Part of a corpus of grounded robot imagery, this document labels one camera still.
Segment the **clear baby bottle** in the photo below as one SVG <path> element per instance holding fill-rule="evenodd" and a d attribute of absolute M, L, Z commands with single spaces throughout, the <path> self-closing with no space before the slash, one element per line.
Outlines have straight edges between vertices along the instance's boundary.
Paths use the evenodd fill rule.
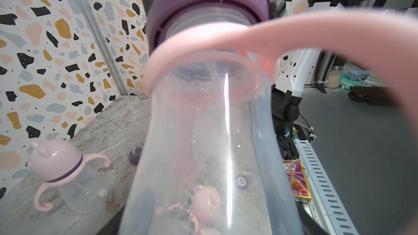
<path fill-rule="evenodd" d="M 99 208 L 106 201 L 109 189 L 105 177 L 89 165 L 73 181 L 58 187 L 65 203 L 77 213 Z"/>
<path fill-rule="evenodd" d="M 271 67 L 261 55 L 228 51 L 149 62 L 150 127 L 119 234 L 303 233 L 273 127 Z M 221 196 L 213 224 L 192 213 L 198 185 Z"/>

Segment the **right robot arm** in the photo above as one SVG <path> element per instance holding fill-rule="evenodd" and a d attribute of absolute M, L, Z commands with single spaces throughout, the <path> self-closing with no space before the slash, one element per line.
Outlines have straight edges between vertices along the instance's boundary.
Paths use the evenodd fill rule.
<path fill-rule="evenodd" d="M 357 6 L 363 0 L 286 0 L 288 16 L 304 12 Z M 294 50 L 281 57 L 281 69 L 272 90 L 273 123 L 283 159 L 299 158 L 293 124 L 299 118 L 299 104 L 309 76 L 316 88 L 338 87 L 347 59 L 319 49 Z"/>

